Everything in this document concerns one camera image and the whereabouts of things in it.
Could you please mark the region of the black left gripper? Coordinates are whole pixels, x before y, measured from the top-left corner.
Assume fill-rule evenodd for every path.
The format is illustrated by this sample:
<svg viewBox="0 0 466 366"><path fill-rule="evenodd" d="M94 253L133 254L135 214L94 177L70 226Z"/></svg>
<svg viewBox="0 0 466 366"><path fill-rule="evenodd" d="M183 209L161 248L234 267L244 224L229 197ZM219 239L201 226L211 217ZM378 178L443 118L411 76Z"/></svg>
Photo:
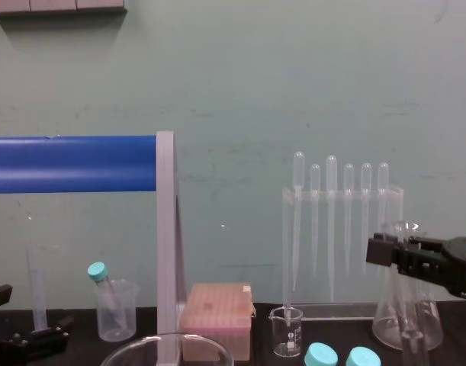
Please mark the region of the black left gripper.
<svg viewBox="0 0 466 366"><path fill-rule="evenodd" d="M10 301L12 289L10 284L0 286L0 306ZM64 349L73 324L74 318L67 316L54 326L30 333L0 332L0 365L27 365L29 349Z"/></svg>

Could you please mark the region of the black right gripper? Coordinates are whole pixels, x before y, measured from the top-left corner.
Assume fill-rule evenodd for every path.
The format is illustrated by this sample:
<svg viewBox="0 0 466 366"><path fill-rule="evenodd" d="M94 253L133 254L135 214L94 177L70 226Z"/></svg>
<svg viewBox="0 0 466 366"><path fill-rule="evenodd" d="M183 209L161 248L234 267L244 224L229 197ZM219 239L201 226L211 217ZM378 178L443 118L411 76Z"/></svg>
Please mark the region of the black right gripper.
<svg viewBox="0 0 466 366"><path fill-rule="evenodd" d="M375 233L368 240L366 262L391 267L401 275L433 284L466 299L466 237L448 240Z"/></svg>

